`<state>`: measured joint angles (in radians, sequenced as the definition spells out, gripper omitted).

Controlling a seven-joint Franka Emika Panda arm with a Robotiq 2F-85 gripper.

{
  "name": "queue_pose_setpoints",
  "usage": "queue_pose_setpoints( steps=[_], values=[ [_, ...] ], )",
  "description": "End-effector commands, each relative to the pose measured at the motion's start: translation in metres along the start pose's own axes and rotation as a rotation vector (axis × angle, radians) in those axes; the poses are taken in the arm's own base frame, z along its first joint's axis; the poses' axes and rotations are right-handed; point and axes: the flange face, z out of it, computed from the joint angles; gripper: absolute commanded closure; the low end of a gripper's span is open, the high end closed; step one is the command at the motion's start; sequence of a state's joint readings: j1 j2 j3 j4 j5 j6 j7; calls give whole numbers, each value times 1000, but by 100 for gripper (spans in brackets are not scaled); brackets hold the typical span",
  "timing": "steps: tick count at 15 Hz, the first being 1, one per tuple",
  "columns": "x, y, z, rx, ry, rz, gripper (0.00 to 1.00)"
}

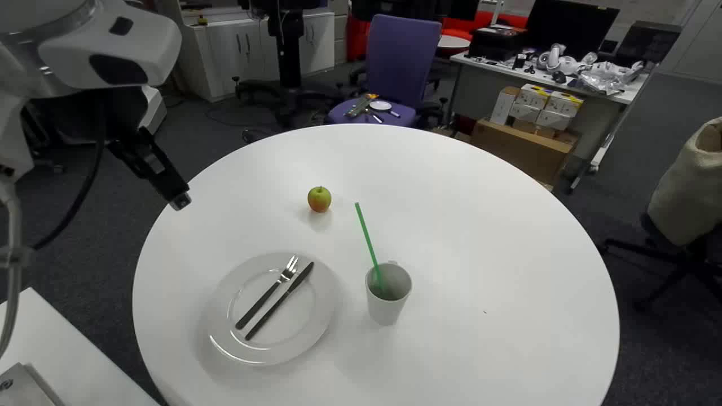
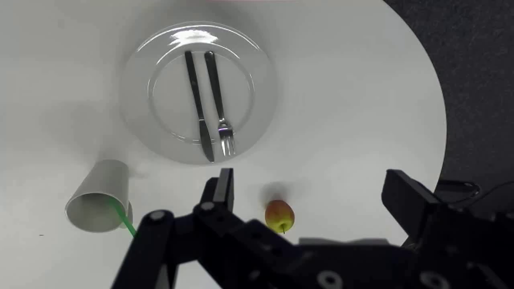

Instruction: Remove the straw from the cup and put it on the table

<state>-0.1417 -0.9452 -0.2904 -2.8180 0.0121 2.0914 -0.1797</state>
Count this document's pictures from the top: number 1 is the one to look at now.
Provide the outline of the white robot base platform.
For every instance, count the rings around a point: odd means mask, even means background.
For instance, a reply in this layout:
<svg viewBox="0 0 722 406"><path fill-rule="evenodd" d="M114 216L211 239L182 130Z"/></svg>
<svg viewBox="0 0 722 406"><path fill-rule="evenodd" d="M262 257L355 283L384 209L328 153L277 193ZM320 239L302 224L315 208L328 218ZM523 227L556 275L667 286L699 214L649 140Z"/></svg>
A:
<svg viewBox="0 0 722 406"><path fill-rule="evenodd" d="M159 406L72 328L24 288L11 343L0 359L0 406Z"/></svg>

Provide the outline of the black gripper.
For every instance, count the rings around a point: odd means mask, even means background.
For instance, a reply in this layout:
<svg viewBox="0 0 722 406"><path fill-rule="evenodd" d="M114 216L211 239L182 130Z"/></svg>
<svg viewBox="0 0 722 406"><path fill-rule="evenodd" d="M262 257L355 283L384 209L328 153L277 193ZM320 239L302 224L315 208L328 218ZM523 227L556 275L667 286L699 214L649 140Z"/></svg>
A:
<svg viewBox="0 0 722 406"><path fill-rule="evenodd" d="M110 140L110 152L138 177L151 183L151 188L173 208L182 209L193 204L190 186L172 164L168 153L155 145L155 137L147 129L136 134L121 134Z"/></svg>

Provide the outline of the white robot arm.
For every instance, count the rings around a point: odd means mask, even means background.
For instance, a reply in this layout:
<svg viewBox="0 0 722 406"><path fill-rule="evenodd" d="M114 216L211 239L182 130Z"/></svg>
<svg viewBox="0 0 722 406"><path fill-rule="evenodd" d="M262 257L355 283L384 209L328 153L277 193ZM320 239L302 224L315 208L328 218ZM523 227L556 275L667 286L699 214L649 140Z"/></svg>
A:
<svg viewBox="0 0 722 406"><path fill-rule="evenodd" d="M88 93L105 108L110 152L182 209L190 186L143 124L144 87L165 83L179 57L179 25L126 0L0 0L2 180L33 170L21 111Z"/></svg>

